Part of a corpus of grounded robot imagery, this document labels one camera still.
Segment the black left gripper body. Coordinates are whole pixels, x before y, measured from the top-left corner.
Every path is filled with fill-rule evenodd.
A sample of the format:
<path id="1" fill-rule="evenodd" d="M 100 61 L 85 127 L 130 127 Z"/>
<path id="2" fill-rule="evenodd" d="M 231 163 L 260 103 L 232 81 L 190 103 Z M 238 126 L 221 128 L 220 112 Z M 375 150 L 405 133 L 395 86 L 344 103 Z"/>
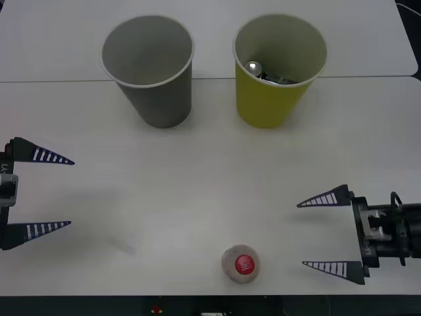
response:
<path id="1" fill-rule="evenodd" d="M 9 208 L 14 205 L 14 162 L 1 153 L 1 230 L 9 218 Z"/>

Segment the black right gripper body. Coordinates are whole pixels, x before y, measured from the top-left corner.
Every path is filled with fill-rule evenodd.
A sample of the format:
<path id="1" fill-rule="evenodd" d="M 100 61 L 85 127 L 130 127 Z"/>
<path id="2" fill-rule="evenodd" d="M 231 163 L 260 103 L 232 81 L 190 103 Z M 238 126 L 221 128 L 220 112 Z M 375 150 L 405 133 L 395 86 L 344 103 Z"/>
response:
<path id="1" fill-rule="evenodd" d="M 398 196 L 391 196 L 383 205 L 369 205 L 365 197 L 352 197 L 350 202 L 362 266 L 378 268 L 381 257 L 395 257 L 405 266 L 405 259 L 411 256 L 411 204 Z"/>

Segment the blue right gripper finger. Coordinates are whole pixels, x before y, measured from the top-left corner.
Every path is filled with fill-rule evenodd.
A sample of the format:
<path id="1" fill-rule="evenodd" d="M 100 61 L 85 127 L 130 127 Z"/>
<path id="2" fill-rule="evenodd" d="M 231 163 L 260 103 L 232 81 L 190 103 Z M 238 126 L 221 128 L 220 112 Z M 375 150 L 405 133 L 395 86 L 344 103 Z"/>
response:
<path id="1" fill-rule="evenodd" d="M 349 190 L 348 185 L 342 184 L 332 190 L 298 203 L 297 207 L 343 207 L 349 206 L 352 198 L 353 193 Z"/>
<path id="2" fill-rule="evenodd" d="M 360 261 L 303 261 L 302 264 L 354 284 L 365 285 L 366 273 Z"/>

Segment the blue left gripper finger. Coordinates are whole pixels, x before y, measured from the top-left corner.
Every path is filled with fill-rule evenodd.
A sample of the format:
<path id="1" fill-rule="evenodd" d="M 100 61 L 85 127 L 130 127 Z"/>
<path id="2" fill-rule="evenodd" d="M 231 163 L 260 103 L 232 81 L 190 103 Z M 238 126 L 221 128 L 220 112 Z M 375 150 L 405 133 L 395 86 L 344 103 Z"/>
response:
<path id="1" fill-rule="evenodd" d="M 71 221 L 19 223 L 1 226 L 1 250 L 11 250 L 71 224 Z"/>
<path id="2" fill-rule="evenodd" d="M 19 137 L 11 139 L 5 145 L 5 160 L 23 163 L 75 165 L 75 162 L 65 156 Z"/>

